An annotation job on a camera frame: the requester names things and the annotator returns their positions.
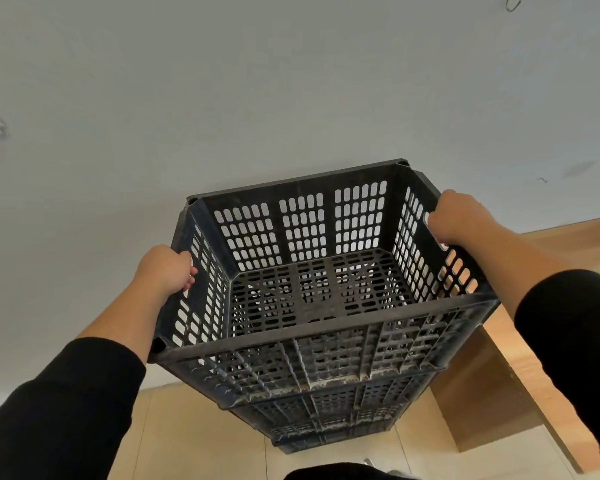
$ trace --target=black shirt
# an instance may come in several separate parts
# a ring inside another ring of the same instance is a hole
[[[547,278],[522,300],[514,321],[600,444],[600,275],[572,270]],[[106,478],[144,373],[138,357],[116,342],[69,343],[1,405],[0,480]],[[320,477],[388,476],[349,463],[288,476]]]

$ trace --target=hand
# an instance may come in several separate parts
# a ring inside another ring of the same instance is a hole
[[[188,251],[177,254],[168,246],[154,246],[140,259],[134,282],[167,299],[177,291],[191,288],[197,272]]]
[[[489,211],[471,195],[455,190],[442,192],[429,216],[429,230],[440,244],[466,247],[484,225],[496,224]]]

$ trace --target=metal hook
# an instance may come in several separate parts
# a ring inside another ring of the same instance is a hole
[[[507,11],[509,13],[511,13],[512,11],[515,11],[516,8],[518,8],[520,6],[520,3],[522,3],[522,0],[518,0],[518,3],[513,8],[509,8],[509,0],[507,0],[507,4],[505,5],[505,7],[507,8]]]

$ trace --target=floor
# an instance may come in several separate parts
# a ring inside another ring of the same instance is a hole
[[[427,390],[391,431],[286,455],[232,414],[184,385],[145,390],[110,480],[282,480],[296,468],[371,458],[423,480],[600,480],[577,475],[544,426],[458,453]]]

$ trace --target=person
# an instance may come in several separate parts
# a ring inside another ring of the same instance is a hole
[[[520,335],[600,444],[600,275],[499,225],[473,197],[446,191],[428,226],[478,262]],[[106,478],[131,423],[160,307],[196,274],[188,252],[157,246],[126,290],[0,407],[0,479]],[[293,480],[392,478],[351,463]]]

